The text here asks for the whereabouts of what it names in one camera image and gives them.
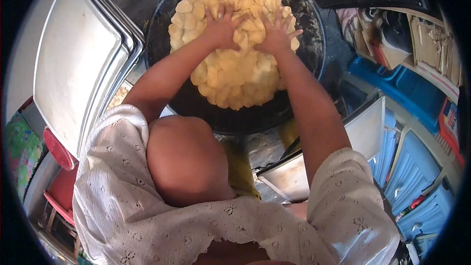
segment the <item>floor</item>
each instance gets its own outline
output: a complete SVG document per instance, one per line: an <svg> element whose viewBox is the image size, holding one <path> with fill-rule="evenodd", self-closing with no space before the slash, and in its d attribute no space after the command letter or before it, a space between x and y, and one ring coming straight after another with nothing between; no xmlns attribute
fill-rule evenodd
<svg viewBox="0 0 471 265"><path fill-rule="evenodd" d="M135 23L145 31L148 21L154 13L159 0L112 0L117 4ZM356 56L353 49L342 38L339 29L337 15L334 10L321 9L321 18L326 34L325 68L321 78L321 84L327 90L333 100L338 100L340 92L338 83L342 74L346 71L349 62ZM127 80L135 84L146 71L143 60L140 60ZM339 113L346 115L343 103L337 103ZM172 114L165 109L163 116ZM244 136L221 136L218 139L227 139L238 144L243 144L249 155L249 161L253 172L266 167L270 163L277 162L285 151L279 135L279 127L268 131ZM280 195L259 180L255 181L257 190L261 193L264 201L285 201Z"/></svg>

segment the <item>drawer handle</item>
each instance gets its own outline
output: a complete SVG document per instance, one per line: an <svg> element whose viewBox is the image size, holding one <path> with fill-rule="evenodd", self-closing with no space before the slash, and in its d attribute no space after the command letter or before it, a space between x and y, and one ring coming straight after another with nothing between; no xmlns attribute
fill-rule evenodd
<svg viewBox="0 0 471 265"><path fill-rule="evenodd" d="M394 198L397 198L399 191L402 191L402 185L396 187L396 190L394 191Z"/></svg>
<svg viewBox="0 0 471 265"><path fill-rule="evenodd" d="M412 227L411 232L413 232L413 231L416 230L416 229L421 229L421 228L422 228L422 224L421 224L421 223L416 223L416 224L414 224L414 226Z"/></svg>

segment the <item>person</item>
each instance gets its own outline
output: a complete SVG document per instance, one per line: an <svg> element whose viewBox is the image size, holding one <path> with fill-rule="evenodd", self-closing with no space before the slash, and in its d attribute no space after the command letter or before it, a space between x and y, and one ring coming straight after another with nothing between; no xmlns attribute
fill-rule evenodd
<svg viewBox="0 0 471 265"><path fill-rule="evenodd" d="M191 72L215 49L238 49L233 8L221 4L195 40L153 65L123 104L94 126L80 156L73 209L96 264L387 264L399 242L365 158L351 149L322 86L291 50L292 15L255 49L272 54L286 81L310 185L304 219L279 203L239 194L210 126L159 118Z"/></svg>

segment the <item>right hand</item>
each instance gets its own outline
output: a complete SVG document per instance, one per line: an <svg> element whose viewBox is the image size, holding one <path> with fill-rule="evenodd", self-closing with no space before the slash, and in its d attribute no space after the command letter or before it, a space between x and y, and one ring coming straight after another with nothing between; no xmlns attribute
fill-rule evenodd
<svg viewBox="0 0 471 265"><path fill-rule="evenodd" d="M249 15L245 14L233 21L234 5L226 6L224 2L220 3L216 18L212 16L208 7L205 7L204 12L207 22L202 36L211 43L212 48L239 50L239 45L233 41L234 30L247 20Z"/></svg>
<svg viewBox="0 0 471 265"><path fill-rule="evenodd" d="M295 32L287 34L288 25L290 24L293 14L290 14L283 21L283 8L279 7L276 10L275 24L272 25L267 16L259 11L260 19L265 26L265 40L262 44L254 46L255 50L263 53L272 54L276 57L282 51L291 50L291 40L298 35L301 35L303 30L296 30Z"/></svg>

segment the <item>black bowl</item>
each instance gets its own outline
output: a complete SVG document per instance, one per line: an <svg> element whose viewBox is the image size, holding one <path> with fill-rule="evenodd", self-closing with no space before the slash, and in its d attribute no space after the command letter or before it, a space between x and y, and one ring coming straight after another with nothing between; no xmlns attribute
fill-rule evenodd
<svg viewBox="0 0 471 265"><path fill-rule="evenodd" d="M168 26L179 1L160 0L157 4L146 31L147 68L170 52ZM282 4L291 7L291 12L297 19L296 28L304 30L298 37L300 47L296 53L319 79L324 65L326 39L317 4L314 0L282 0ZM186 80L169 106L175 114L202 118L214 132L227 135L262 132L292 117L286 91L276 92L274 98L262 106L244 107L235 111L210 104L206 97L199 94L198 88L190 79Z"/></svg>

